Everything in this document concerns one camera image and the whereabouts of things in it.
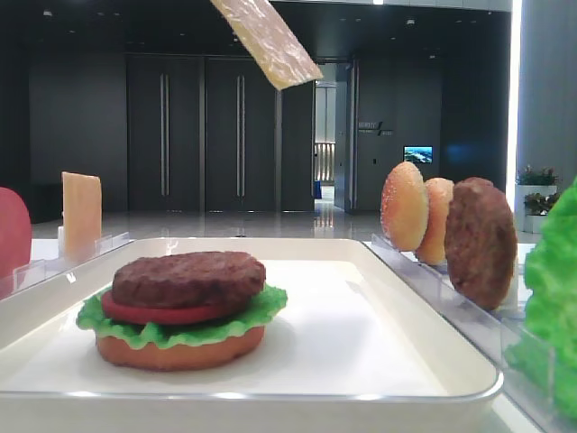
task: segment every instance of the tiled floor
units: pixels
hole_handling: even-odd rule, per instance
[[[104,235],[129,232],[132,239],[148,237],[320,237],[371,240],[380,233],[379,214],[348,215],[333,206],[334,193],[323,187],[323,199],[315,203],[315,212],[298,213],[216,213],[216,214],[105,214]],[[33,227],[37,239],[58,236],[61,221]],[[518,235],[520,243],[534,243],[539,236]]]

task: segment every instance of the television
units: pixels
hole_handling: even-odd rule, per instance
[[[405,146],[404,159],[415,164],[432,164],[433,148],[426,146]]]

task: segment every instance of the door handle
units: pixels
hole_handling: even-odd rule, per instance
[[[242,78],[236,78],[236,197],[242,194],[241,180],[241,158],[242,158],[242,140],[243,140],[243,95],[242,95]]]
[[[164,74],[164,131],[165,131],[165,176],[164,191],[167,196],[170,195],[170,75]]]
[[[243,89],[243,182],[241,184],[242,187],[242,197],[244,198],[245,193],[245,186],[246,186],[246,91],[244,85],[244,76],[241,77],[242,89]]]
[[[165,75],[160,74],[160,193],[166,196]]]

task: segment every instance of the burger patty on stand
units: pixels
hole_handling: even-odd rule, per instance
[[[114,302],[148,309],[237,303],[260,293],[264,265],[247,253],[205,252],[140,258],[114,275]]]

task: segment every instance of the bottom bun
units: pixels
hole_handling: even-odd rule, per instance
[[[234,359],[254,350],[264,337],[264,327],[254,327],[243,336],[229,336],[212,345],[175,345],[159,349],[149,343],[142,349],[132,349],[124,340],[107,336],[96,338],[96,347],[101,356],[111,364],[153,370],[176,372],[202,370],[228,364]]]

